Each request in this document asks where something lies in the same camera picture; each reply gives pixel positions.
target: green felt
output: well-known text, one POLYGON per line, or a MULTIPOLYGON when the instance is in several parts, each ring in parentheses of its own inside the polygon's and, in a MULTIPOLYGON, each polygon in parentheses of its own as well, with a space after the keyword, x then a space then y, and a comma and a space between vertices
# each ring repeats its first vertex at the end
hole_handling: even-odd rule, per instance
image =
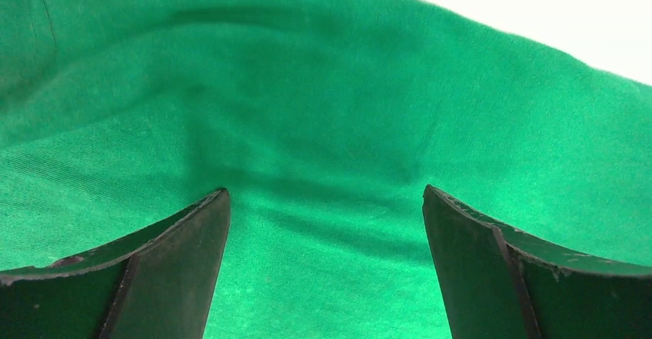
POLYGON ((450 336, 426 184, 652 264, 652 88, 416 0, 0 0, 0 268, 221 186, 206 338, 450 336))

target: curved plastic edge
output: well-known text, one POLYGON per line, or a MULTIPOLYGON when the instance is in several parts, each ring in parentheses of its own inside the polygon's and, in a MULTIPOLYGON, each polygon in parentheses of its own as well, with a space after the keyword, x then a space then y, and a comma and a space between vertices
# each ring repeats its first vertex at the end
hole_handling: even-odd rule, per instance
POLYGON ((532 263, 554 269, 561 274, 579 272, 582 274, 652 278, 652 267, 601 258, 550 243, 487 216, 441 189, 428 185, 426 193, 430 191, 466 218, 470 218, 488 228, 494 226, 500 229, 510 247, 532 263))
POLYGON ((16 281, 46 280, 87 274, 120 264, 140 250, 167 238, 192 218, 198 210, 222 194, 228 196, 227 190, 218 189, 168 218, 100 247, 62 258, 45 268, 29 266, 0 271, 0 287, 10 286, 16 281))

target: dark green plastic piece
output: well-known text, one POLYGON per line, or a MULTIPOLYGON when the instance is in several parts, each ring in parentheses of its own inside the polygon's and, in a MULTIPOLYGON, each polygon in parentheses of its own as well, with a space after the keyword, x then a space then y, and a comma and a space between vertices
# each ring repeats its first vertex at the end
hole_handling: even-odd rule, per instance
POLYGON ((230 222, 226 190, 46 268, 0 271, 0 337, 200 339, 230 222))
POLYGON ((431 186, 424 219, 454 339, 652 338, 651 267, 541 240, 431 186))

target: white wall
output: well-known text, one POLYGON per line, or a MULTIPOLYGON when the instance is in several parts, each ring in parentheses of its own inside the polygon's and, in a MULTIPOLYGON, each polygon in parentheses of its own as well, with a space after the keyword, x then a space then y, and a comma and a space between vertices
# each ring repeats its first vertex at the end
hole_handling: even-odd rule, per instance
POLYGON ((652 0, 425 0, 652 85, 652 0))

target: green cloth backdrop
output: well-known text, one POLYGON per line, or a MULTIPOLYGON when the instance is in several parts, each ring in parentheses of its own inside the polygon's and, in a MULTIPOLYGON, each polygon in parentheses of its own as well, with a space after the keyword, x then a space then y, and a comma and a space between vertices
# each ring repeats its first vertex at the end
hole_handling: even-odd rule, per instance
POLYGON ((0 269, 225 186, 206 338, 446 338, 425 185, 652 264, 650 133, 652 87, 417 0, 0 0, 0 269))

